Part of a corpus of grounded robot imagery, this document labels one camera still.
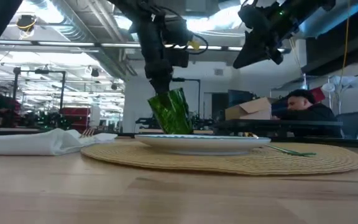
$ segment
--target black jacket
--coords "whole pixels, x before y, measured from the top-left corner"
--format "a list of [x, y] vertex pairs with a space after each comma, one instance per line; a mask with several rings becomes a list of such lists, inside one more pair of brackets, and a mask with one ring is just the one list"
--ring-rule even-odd
[[[307, 110], [287, 111], [280, 118], [282, 120], [295, 121], [337, 121], [331, 109], [321, 103], [310, 106]], [[294, 129], [295, 136], [324, 136], [332, 138], [341, 138], [340, 127], [323, 127], [318, 129]]]

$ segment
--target chair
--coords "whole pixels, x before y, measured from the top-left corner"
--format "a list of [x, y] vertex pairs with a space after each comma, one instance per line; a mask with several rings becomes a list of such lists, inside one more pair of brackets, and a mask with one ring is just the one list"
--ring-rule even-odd
[[358, 138], [358, 112], [339, 114], [336, 119], [343, 122], [342, 132], [345, 139]]

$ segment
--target robot workstation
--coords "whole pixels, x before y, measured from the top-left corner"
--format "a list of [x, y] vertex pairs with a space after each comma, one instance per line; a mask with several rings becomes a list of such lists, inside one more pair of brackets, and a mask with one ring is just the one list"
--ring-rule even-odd
[[[170, 8], [159, 6], [153, 0], [107, 1], [132, 21], [129, 33], [136, 33], [139, 38], [145, 61], [145, 76], [156, 93], [149, 104], [160, 127], [166, 134], [191, 134], [193, 126], [184, 94], [181, 90], [170, 90], [170, 83], [173, 67], [186, 68], [189, 55], [206, 52], [208, 42], [199, 34], [188, 30], [186, 20], [181, 15]], [[22, 0], [0, 1], [0, 37], [10, 25], [21, 3]], [[258, 0], [241, 1], [238, 15], [232, 16], [240, 17], [248, 31], [245, 32], [245, 44], [232, 66], [242, 68], [262, 60], [281, 64], [283, 55], [280, 47], [283, 40], [297, 33], [298, 26], [319, 8], [330, 11], [335, 4], [335, 0], [286, 0], [261, 7]], [[7, 113], [11, 115], [7, 116], [6, 126], [15, 126], [9, 120], [13, 119], [14, 110], [8, 108]]]

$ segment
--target ductwork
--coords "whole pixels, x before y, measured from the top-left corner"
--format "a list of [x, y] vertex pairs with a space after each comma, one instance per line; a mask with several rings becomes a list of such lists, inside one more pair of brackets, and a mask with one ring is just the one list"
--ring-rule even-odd
[[[64, 17], [60, 23], [66, 26], [56, 26], [54, 29], [59, 31], [68, 40], [72, 42], [97, 42], [97, 38], [85, 26], [75, 11], [67, 4], [65, 0], [27, 0], [37, 6], [40, 10], [49, 10], [51, 3]], [[118, 54], [108, 54], [104, 49], [98, 53], [88, 53], [88, 55], [100, 62], [103, 69], [116, 78], [125, 80], [127, 73], [132, 73], [133, 69], [128, 69], [128, 65], [118, 61]]]

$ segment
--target white plate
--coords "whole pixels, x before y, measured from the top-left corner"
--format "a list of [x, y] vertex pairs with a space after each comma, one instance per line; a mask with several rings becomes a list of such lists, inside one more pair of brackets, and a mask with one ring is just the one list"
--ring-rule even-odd
[[141, 134], [135, 137], [155, 150], [189, 155], [239, 155], [270, 142], [269, 138], [197, 136], [181, 134]]

